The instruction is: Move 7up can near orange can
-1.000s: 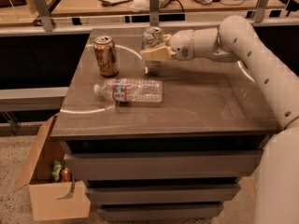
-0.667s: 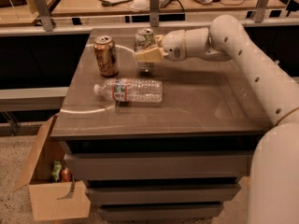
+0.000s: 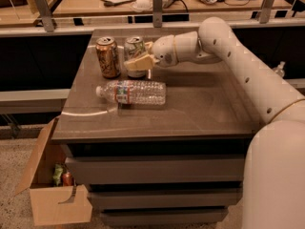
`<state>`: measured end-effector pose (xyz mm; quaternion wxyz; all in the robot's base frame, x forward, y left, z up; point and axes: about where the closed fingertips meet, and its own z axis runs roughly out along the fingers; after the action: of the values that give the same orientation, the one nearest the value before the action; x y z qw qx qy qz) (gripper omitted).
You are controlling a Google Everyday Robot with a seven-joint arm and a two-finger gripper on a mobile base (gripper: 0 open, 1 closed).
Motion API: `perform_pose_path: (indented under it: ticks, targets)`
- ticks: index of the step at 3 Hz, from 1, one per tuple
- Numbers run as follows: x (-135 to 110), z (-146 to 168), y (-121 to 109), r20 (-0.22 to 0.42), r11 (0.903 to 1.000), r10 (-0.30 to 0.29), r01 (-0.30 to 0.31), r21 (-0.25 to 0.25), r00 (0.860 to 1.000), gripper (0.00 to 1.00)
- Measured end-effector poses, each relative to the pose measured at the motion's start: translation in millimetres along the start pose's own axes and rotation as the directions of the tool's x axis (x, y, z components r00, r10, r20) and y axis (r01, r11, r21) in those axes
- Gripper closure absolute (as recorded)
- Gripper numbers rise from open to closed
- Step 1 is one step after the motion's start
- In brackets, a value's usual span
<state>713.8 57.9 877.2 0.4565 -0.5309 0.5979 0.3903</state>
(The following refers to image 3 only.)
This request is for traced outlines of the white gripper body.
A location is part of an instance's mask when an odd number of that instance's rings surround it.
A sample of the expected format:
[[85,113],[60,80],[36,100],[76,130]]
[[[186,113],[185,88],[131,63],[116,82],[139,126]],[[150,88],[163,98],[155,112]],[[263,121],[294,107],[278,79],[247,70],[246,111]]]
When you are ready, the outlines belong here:
[[170,67],[177,64],[174,51],[174,36],[160,37],[152,44],[152,54],[160,67]]

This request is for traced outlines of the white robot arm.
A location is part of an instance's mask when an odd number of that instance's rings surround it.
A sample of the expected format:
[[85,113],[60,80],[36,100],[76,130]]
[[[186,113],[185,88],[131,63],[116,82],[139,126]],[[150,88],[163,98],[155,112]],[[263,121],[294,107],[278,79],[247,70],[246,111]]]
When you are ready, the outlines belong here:
[[219,59],[259,120],[243,179],[242,229],[305,229],[305,96],[249,51],[218,17],[191,36],[164,36],[124,63],[131,71]]

